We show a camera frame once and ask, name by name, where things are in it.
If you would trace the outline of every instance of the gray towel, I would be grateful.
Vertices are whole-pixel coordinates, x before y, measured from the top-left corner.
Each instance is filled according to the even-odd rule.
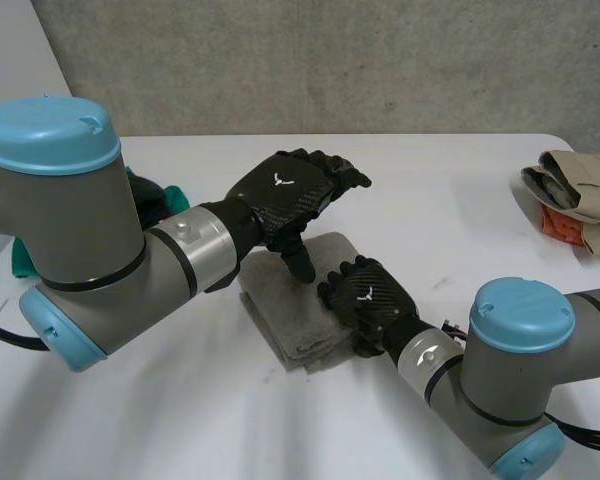
[[[316,268],[316,281],[294,280],[280,255],[261,251],[242,261],[238,280],[242,303],[273,352],[287,370],[304,365],[308,372],[333,367],[353,354],[350,331],[327,310],[317,284],[358,252],[340,233],[305,241]]]

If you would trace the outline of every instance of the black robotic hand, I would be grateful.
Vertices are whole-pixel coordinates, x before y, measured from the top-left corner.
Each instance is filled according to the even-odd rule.
[[[280,253],[300,282],[311,283],[316,273],[301,234],[329,203],[358,186],[367,188],[371,180],[348,160],[300,149],[267,158],[226,198],[247,204],[261,226],[260,245]]]
[[[419,319],[411,296],[376,260],[359,255],[354,264],[340,264],[340,272],[329,273],[318,295],[353,330],[356,354],[367,358],[395,350],[399,355],[405,345],[397,343],[431,328]]]

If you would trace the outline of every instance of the black cable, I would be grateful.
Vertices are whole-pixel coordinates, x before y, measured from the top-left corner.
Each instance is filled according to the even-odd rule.
[[[49,348],[37,337],[23,337],[0,328],[0,341],[27,350],[48,351]]]
[[[460,330],[457,326],[452,327],[448,321],[442,327],[442,330],[451,338],[461,338],[466,340],[467,334]],[[597,450],[600,452],[600,430],[592,430],[589,428],[578,427],[570,423],[563,422],[553,415],[546,413],[546,417],[555,423],[560,431],[569,439],[583,447]]]

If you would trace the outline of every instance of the concrete wall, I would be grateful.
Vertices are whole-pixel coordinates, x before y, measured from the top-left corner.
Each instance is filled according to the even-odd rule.
[[[33,0],[123,135],[545,132],[600,150],[600,0]]]

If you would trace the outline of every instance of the white logo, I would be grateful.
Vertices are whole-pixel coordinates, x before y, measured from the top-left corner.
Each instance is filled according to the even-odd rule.
[[[292,183],[296,183],[293,180],[289,181],[289,182],[283,182],[282,180],[280,180],[278,178],[278,172],[273,174],[273,179],[275,180],[276,184],[275,186],[277,187],[278,185],[291,185]]]
[[[373,295],[373,287],[369,287],[369,293],[367,293],[364,297],[358,297],[358,300],[368,300],[368,301],[371,301],[371,300],[373,300],[373,298],[371,297],[371,295]]]

